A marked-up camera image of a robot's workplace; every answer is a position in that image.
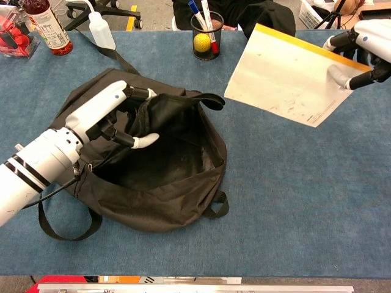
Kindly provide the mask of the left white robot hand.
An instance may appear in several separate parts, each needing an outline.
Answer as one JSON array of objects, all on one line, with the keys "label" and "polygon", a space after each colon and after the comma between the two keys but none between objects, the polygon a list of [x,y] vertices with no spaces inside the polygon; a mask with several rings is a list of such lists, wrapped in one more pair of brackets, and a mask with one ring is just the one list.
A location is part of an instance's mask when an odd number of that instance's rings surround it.
[{"label": "left white robot hand", "polygon": [[155,96],[156,93],[152,89],[133,87],[123,80],[113,82],[68,115],[65,127],[78,137],[83,145],[104,137],[131,149],[145,148],[155,143],[159,134],[135,137],[117,130],[114,126],[117,121],[116,112],[123,112],[130,101],[144,102]]}]

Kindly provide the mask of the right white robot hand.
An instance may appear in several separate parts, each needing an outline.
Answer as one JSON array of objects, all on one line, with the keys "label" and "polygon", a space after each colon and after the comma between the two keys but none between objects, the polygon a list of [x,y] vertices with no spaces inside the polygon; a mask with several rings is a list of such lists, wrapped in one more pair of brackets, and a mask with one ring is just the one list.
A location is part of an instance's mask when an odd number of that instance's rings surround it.
[{"label": "right white robot hand", "polygon": [[330,66],[328,73],[344,89],[355,90],[390,77],[389,19],[358,21],[350,30],[329,37],[323,48],[371,67],[350,78],[337,66]]}]

